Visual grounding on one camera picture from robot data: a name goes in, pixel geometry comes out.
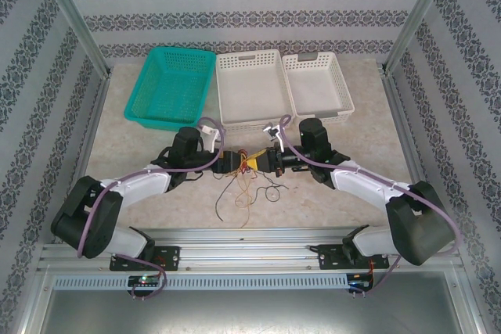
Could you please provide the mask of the small white plastic basket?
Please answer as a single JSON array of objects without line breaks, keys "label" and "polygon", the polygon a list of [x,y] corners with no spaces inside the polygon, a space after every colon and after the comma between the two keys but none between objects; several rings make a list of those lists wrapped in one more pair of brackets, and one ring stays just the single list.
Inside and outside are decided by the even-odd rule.
[{"label": "small white plastic basket", "polygon": [[354,112],[348,86],[334,52],[310,52],[282,58],[294,104],[294,122],[318,118],[345,122]]}]

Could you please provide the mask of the teal plastic basket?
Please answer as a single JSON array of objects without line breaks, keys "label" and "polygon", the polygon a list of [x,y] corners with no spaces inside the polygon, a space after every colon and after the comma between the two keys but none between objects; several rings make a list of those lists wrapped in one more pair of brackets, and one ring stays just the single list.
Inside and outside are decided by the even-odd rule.
[{"label": "teal plastic basket", "polygon": [[163,131],[196,126],[215,63],[216,54],[205,50],[153,48],[132,89],[124,118]]}]

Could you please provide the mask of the large white plastic basket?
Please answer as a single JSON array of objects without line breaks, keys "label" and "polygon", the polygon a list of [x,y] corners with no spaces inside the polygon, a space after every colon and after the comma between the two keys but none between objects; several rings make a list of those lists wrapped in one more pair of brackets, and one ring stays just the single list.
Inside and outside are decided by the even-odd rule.
[{"label": "large white plastic basket", "polygon": [[277,49],[218,54],[215,73],[221,123],[228,133],[260,131],[284,115],[295,116]]}]

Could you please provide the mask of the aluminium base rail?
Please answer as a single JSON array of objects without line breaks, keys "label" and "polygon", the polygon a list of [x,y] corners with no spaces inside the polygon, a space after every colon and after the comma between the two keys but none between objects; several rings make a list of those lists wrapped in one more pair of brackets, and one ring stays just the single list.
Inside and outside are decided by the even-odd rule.
[{"label": "aluminium base rail", "polygon": [[[142,229],[160,246],[179,246],[178,273],[271,274],[273,272],[319,271],[318,256],[308,246],[341,243],[354,228],[225,228]],[[107,274],[110,255],[76,258],[64,244],[42,247],[37,273]],[[459,253],[433,257],[420,267],[405,260],[397,271],[446,271],[463,268]]]}]

